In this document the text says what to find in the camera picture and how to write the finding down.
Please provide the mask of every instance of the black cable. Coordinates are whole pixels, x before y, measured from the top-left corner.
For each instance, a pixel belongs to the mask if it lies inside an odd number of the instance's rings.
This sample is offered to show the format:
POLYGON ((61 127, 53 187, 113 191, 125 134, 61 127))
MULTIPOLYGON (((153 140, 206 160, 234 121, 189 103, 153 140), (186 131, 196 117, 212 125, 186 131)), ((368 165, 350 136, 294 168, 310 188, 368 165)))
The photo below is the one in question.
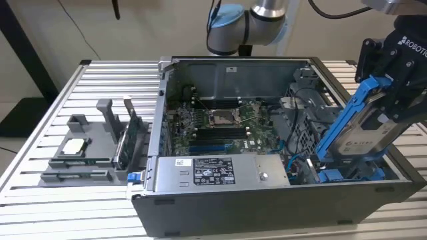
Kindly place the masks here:
POLYGON ((309 5, 310 5, 313 11, 314 11, 321 17, 324 17, 325 19, 332 19, 332 20, 345 19, 345 18, 349 18, 349 17, 352 17, 352 16, 356 16, 356 15, 362 14, 362 13, 365 13, 366 11, 370 11, 370 10, 372 10, 372 8, 364 7, 364 8, 361 8, 361 9, 356 10, 356 11, 352 11, 352 12, 345 13, 345 14, 341 14, 341 15, 329 15, 329 14, 324 13, 324 12, 320 10, 320 8, 316 6, 313 0, 308 0, 308 3, 309 3, 309 5))
POLYGON ((212 31, 212 26, 213 26, 213 21, 218 15, 218 11, 221 8, 221 3, 222 0, 218 0, 214 9, 213 8, 213 4, 214 4, 214 0, 212 0, 212 5, 210 5, 210 9, 208 11, 208 21, 206 21, 206 37, 205 37, 205 47, 206 49, 209 49, 209 35, 210 35, 210 31, 212 31))
POLYGON ((321 133, 320 133, 320 138, 322 139, 322 137, 325 136, 325 133, 326 133, 326 131, 328 131, 329 129, 324 129, 322 131, 321 131, 321 133))
POLYGON ((81 37, 82 37, 82 40, 84 40, 84 42, 85 42, 86 46, 92 49, 92 51, 93 51, 93 53, 94 53, 94 55, 96 55, 97 59, 98 59, 98 60, 101 60, 101 57, 100 57, 98 53, 94 51, 94 49, 93 49, 93 47, 90 46, 90 44, 88 43, 86 37, 85 37, 85 35, 82 34, 82 31, 81 31, 81 29, 80 29, 80 27, 78 27, 78 25, 77 25, 77 23, 76 23, 74 19, 73 19, 73 18, 72 18, 72 16, 69 15, 69 13, 68 13, 68 11, 66 11, 66 9, 65 9, 65 7, 64 7, 62 3, 61 3, 61 0, 57 0, 57 3, 58 3, 58 5, 60 5, 61 9, 64 10, 64 12, 65 12, 66 16, 69 17, 69 19, 70 19, 70 21, 72 21, 72 23, 73 23, 74 27, 77 28, 77 30, 78 30, 78 32, 80 32, 80 34, 81 34, 81 37))
POLYGON ((205 23, 205 33, 206 34, 209 34, 210 15, 212 15, 212 10, 213 10, 213 4, 214 4, 214 0, 212 0, 210 9, 208 11, 208 16, 206 16, 206 23, 205 23))
POLYGON ((0 149, 4 150, 4 151, 10 152, 10 153, 13 153, 13 154, 18 154, 16 151, 13 151, 13 150, 10 150, 10 149, 6 149, 6 148, 4 148, 4 147, 1 147, 1 146, 0 146, 0 149))
POLYGON ((297 121, 298 121, 298 112, 300 112, 300 111, 298 111, 298 105, 297 105, 297 103, 296 103, 296 98, 297 98, 297 93, 298 93, 301 90, 312 90, 312 91, 317 92, 316 89, 313 89, 313 88, 302 87, 302 88, 297 89, 297 91, 293 93, 293 96, 292 96, 292 98, 293 98, 293 103, 294 103, 294 115, 293 115, 293 123, 292 123, 292 128, 290 128, 290 134, 286 136, 286 140, 285 140, 285 150, 286 150, 286 152, 288 152, 292 156, 293 156, 296 153, 292 152, 290 149, 289 149, 289 141, 290 141, 292 135, 293 135, 293 133, 294 133, 296 124, 297 124, 297 121))

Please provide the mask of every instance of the barcode sticker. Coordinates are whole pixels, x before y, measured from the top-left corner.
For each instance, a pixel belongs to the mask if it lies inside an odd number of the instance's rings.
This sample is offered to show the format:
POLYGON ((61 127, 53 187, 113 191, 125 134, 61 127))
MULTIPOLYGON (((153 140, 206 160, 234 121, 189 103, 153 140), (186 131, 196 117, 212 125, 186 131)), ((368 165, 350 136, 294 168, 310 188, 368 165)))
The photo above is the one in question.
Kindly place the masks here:
POLYGON ((192 159, 176 159, 174 166, 176 167, 190 167, 192 166, 192 159))

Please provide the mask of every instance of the white text logo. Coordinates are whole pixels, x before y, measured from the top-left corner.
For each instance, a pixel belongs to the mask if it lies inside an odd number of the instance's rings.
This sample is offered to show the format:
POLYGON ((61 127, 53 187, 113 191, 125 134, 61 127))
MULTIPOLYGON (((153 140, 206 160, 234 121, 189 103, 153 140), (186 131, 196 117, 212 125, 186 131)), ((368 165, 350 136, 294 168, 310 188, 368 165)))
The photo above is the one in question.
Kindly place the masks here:
POLYGON ((415 52, 417 52, 427 58, 427 49, 417 45, 415 42, 412 42, 405 36, 401 38, 397 44, 407 46, 409 49, 412 49, 415 52))

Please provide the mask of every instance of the blue latch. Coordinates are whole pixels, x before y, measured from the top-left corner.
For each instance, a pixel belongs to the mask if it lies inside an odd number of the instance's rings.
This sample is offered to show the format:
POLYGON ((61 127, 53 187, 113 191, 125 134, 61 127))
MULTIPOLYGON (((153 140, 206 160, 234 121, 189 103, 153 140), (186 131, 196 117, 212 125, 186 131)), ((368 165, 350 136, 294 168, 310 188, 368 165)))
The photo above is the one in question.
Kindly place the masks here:
POLYGON ((140 172, 132 172, 126 175, 126 182, 140 184, 142 181, 142 174, 140 172))
POLYGON ((321 183, 329 183, 344 180, 344 177, 337 169, 322 170, 318 172, 321 183))

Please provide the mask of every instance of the metal screw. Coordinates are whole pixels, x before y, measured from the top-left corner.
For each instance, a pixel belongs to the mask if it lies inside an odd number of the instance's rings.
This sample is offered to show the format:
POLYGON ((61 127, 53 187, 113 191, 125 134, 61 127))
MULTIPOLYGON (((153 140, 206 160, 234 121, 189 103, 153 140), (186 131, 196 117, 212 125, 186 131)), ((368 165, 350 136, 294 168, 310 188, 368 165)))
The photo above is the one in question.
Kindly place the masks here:
POLYGON ((266 173, 260 172, 260 173, 258 173, 258 180, 261 180, 261 181, 266 181, 266 178, 268 178, 266 173))

